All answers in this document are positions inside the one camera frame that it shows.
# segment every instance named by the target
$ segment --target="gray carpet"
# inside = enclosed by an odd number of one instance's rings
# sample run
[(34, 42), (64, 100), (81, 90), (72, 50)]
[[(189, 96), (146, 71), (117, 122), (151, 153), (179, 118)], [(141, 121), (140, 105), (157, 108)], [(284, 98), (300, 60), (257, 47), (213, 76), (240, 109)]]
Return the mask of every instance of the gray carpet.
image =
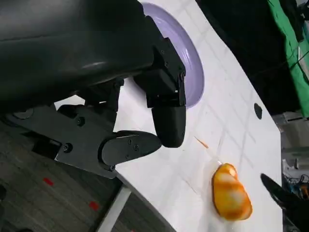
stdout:
[[(0, 132), (0, 184), (7, 189), (2, 232), (95, 231), (122, 183), (29, 152), (27, 140)], [(113, 232), (171, 232), (132, 194)]]

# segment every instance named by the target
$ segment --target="small orange fragment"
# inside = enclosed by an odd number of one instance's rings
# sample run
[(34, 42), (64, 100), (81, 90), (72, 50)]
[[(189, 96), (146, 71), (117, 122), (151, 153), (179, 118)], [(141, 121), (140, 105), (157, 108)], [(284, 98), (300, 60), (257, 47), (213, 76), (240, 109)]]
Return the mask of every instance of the small orange fragment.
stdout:
[(221, 165), (212, 178), (213, 202), (220, 216), (229, 221), (245, 220), (252, 213), (251, 201), (233, 165)]
[(206, 143), (204, 143), (203, 141), (199, 140), (198, 138), (196, 138), (196, 140), (198, 140), (205, 148), (209, 148), (208, 145)]

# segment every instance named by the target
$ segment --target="white tabletop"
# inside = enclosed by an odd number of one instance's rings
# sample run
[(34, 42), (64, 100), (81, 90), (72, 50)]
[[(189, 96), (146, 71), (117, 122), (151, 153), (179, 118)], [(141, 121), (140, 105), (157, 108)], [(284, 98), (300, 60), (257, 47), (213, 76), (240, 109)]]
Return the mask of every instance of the white tabletop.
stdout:
[[(203, 63), (205, 90), (201, 101), (187, 110), (183, 145), (162, 147), (144, 158), (117, 165), (120, 178), (177, 232), (282, 232), (282, 211), (259, 176), (263, 172), (281, 183), (280, 132), (271, 116), (194, 0), (147, 2), (165, 8), (188, 32)], [(262, 120), (254, 113), (255, 102), (263, 109)], [(117, 130), (155, 133), (145, 99), (127, 79), (120, 92)], [(248, 220), (230, 223), (214, 211), (210, 180), (218, 161), (236, 167), (253, 205)]]

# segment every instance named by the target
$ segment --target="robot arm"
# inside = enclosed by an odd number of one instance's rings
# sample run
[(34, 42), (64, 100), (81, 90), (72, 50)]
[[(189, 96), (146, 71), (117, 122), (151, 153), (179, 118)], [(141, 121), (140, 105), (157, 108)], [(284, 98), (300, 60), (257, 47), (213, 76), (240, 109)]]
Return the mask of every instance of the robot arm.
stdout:
[[(33, 139), (34, 152), (108, 178), (118, 163), (182, 144), (185, 67), (139, 2), (5, 0), (0, 8), (3, 130)], [(113, 132), (128, 76), (146, 93), (157, 136)], [(54, 108), (73, 94), (86, 104)]]

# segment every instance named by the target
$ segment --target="lavender plate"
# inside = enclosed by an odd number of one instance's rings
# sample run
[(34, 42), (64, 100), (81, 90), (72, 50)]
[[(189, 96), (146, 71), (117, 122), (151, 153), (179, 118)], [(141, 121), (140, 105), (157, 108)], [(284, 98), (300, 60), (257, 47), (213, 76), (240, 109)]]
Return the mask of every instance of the lavender plate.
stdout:
[(204, 72), (197, 50), (178, 21), (161, 7), (142, 3), (164, 37), (169, 37), (186, 68), (184, 89), (187, 108), (196, 105), (204, 92)]

